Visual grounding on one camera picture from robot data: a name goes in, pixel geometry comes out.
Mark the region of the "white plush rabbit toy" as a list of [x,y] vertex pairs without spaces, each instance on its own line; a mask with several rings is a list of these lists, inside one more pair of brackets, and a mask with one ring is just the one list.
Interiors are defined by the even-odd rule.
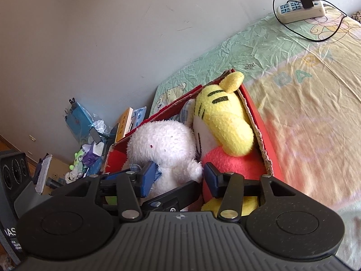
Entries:
[[148,161],[157,165],[157,177],[147,201],[189,181],[200,183],[203,167],[196,160],[193,131],[178,121],[153,121],[141,125],[127,144],[127,160],[123,167],[142,168]]

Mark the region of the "yellow tiger plush toy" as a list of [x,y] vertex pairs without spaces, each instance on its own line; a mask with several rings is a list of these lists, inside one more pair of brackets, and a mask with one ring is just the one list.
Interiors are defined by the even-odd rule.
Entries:
[[244,79],[232,72],[220,83],[203,87],[195,98],[193,131],[203,167],[210,162],[222,172],[258,180],[266,166],[238,90]]

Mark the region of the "red cardboard box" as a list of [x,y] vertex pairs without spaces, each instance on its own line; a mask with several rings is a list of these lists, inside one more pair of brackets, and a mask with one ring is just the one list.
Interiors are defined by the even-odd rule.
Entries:
[[244,78],[241,72],[227,70],[161,107],[144,123],[178,117],[190,104],[190,127],[202,163],[213,162],[220,169],[239,172],[242,165],[255,161],[262,168],[249,169],[246,178],[256,179],[267,173],[283,179],[266,126],[243,84]]

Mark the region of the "purple white small box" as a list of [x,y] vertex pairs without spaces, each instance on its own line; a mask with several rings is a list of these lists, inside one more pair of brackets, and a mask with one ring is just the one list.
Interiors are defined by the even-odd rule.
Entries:
[[96,144],[93,142],[92,144],[84,144],[82,149],[84,150],[85,154],[82,158],[82,163],[90,167],[92,166],[103,154],[105,143],[99,142]]

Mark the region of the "small green white figurine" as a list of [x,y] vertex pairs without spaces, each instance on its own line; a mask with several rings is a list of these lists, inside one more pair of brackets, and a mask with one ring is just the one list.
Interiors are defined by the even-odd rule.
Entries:
[[83,149],[80,149],[78,152],[74,154],[74,162],[72,165],[69,166],[69,169],[71,171],[74,170],[78,166],[78,164],[82,162],[84,154],[85,152]]

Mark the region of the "yellow book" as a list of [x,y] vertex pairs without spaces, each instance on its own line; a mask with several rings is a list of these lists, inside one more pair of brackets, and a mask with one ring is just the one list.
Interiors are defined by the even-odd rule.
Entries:
[[128,107],[118,119],[118,129],[116,131],[115,142],[119,142],[129,133],[132,126],[133,108]]

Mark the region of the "blue plastic bag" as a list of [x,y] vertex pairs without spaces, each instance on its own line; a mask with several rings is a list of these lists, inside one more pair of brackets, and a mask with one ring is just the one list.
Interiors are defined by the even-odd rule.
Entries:
[[79,145],[86,144],[95,120],[74,97],[69,100],[69,103],[70,106],[65,109],[65,123]]

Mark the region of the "green yellow bed sheet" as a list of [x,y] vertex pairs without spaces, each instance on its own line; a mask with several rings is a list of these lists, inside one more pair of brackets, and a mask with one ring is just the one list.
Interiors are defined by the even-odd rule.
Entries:
[[360,268],[360,23],[331,7],[285,28],[269,15],[175,72],[151,113],[227,69],[266,126],[285,181],[345,222],[338,257]]

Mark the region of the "white power strip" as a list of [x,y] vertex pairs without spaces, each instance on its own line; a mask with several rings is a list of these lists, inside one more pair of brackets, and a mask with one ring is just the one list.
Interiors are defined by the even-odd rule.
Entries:
[[301,2],[291,1],[277,7],[276,10],[276,16],[283,24],[316,18],[325,14],[325,8],[319,1],[313,1],[313,7],[308,9],[305,9]]

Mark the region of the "patterned brown cushioned stool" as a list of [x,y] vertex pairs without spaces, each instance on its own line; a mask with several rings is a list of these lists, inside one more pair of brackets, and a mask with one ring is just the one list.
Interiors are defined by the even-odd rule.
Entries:
[[359,23],[361,23],[361,10],[358,10],[356,12],[354,12],[352,15],[351,15],[351,18]]

